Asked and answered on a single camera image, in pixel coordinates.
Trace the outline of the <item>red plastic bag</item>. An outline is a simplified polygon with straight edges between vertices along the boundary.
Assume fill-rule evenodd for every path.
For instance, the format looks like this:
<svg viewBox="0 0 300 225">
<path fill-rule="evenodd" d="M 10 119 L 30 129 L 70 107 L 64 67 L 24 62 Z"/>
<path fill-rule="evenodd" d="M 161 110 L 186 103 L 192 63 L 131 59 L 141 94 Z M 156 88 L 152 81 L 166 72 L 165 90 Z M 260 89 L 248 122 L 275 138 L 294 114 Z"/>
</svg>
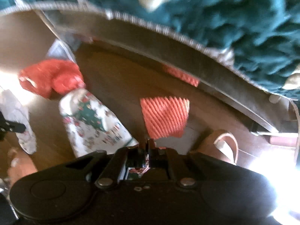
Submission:
<svg viewBox="0 0 300 225">
<path fill-rule="evenodd" d="M 43 98 L 53 91 L 66 95 L 72 90 L 85 88 L 79 66 L 70 60 L 47 59 L 21 70 L 18 75 L 21 87 Z"/>
</svg>

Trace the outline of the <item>white patterned paper scrap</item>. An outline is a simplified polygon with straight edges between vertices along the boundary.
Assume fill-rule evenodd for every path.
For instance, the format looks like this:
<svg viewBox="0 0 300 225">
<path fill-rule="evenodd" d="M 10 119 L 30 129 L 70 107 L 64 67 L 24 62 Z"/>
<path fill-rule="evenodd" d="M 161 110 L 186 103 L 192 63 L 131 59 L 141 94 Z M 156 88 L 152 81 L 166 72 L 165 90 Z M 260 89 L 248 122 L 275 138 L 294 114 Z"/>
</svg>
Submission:
<svg viewBox="0 0 300 225">
<path fill-rule="evenodd" d="M 29 155 L 37 151 L 36 135 L 29 124 L 29 111 L 10 90 L 1 92 L 1 141 L 15 133 L 19 145 Z"/>
</svg>

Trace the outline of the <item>left foot in slipper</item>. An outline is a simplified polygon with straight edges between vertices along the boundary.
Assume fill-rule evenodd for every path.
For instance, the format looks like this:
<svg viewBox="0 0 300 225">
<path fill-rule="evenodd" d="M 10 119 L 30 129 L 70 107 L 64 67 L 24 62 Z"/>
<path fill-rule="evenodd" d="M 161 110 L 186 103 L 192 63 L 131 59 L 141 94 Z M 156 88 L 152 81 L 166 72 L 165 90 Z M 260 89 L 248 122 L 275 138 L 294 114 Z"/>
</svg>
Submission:
<svg viewBox="0 0 300 225">
<path fill-rule="evenodd" d="M 8 178 L 10 187 L 19 179 L 38 172 L 29 155 L 19 148 L 11 148 L 8 152 Z"/>
</svg>

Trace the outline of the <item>foot in slipper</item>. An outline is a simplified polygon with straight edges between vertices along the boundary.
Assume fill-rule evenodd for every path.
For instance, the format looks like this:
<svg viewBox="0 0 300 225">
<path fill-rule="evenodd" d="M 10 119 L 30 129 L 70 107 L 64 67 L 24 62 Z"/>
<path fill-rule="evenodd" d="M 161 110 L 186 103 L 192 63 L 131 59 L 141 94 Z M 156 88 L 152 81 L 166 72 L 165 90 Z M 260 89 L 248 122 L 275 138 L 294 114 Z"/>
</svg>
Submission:
<svg viewBox="0 0 300 225">
<path fill-rule="evenodd" d="M 19 148 L 11 148 L 8 152 L 8 178 L 10 187 L 19 179 L 38 172 L 29 155 Z"/>
<path fill-rule="evenodd" d="M 207 136 L 196 150 L 190 151 L 190 154 L 195 153 L 202 153 L 236 165 L 239 156 L 239 146 L 232 133 L 226 130 L 216 130 Z"/>
</svg>

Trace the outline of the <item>christmas pattern wrapping paper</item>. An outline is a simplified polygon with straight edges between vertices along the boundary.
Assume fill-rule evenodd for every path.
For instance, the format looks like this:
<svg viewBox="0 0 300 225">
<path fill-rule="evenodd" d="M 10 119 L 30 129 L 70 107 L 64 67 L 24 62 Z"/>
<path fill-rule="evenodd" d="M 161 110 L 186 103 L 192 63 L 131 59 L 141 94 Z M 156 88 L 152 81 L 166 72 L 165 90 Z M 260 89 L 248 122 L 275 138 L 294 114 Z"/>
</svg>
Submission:
<svg viewBox="0 0 300 225">
<path fill-rule="evenodd" d="M 59 102 L 59 112 L 77 158 L 97 150 L 110 155 L 138 144 L 116 115 L 85 89 L 65 95 Z"/>
</svg>

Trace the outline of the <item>right foot in slipper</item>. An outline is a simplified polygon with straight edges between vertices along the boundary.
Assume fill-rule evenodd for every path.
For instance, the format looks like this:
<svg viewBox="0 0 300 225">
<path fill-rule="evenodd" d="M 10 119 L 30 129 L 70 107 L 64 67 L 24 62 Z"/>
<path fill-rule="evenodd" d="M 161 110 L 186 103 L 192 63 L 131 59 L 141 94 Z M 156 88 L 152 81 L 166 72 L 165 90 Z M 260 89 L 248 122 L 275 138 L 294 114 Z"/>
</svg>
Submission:
<svg viewBox="0 0 300 225">
<path fill-rule="evenodd" d="M 216 130 L 207 136 L 196 150 L 190 151 L 190 154 L 195 153 L 202 153 L 236 165 L 239 156 L 239 146 L 232 133 L 226 130 Z"/>
</svg>

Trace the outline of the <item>orange foam net under bed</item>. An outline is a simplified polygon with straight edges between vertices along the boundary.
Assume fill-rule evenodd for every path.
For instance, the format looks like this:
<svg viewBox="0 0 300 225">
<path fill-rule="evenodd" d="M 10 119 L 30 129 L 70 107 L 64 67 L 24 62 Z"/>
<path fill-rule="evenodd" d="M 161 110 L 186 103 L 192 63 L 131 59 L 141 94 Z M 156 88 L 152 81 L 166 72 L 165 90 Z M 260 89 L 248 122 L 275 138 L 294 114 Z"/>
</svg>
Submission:
<svg viewBox="0 0 300 225">
<path fill-rule="evenodd" d="M 188 83 L 194 87 L 198 87 L 199 85 L 200 81 L 197 78 L 185 73 L 180 69 L 168 65 L 163 65 L 162 68 L 165 72 L 167 72 L 171 76 L 174 76 L 175 78 L 178 78 L 185 83 Z"/>
</svg>

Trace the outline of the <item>teal and cream shaggy rug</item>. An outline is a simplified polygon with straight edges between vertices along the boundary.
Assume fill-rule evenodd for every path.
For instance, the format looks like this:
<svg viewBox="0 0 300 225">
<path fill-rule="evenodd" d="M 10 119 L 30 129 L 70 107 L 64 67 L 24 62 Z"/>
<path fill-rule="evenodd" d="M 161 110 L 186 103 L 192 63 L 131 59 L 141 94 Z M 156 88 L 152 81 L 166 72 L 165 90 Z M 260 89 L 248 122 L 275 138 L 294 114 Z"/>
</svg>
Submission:
<svg viewBox="0 0 300 225">
<path fill-rule="evenodd" d="M 174 37 L 272 94 L 299 99 L 299 0 L 1 0 L 1 14 L 88 11 Z"/>
</svg>

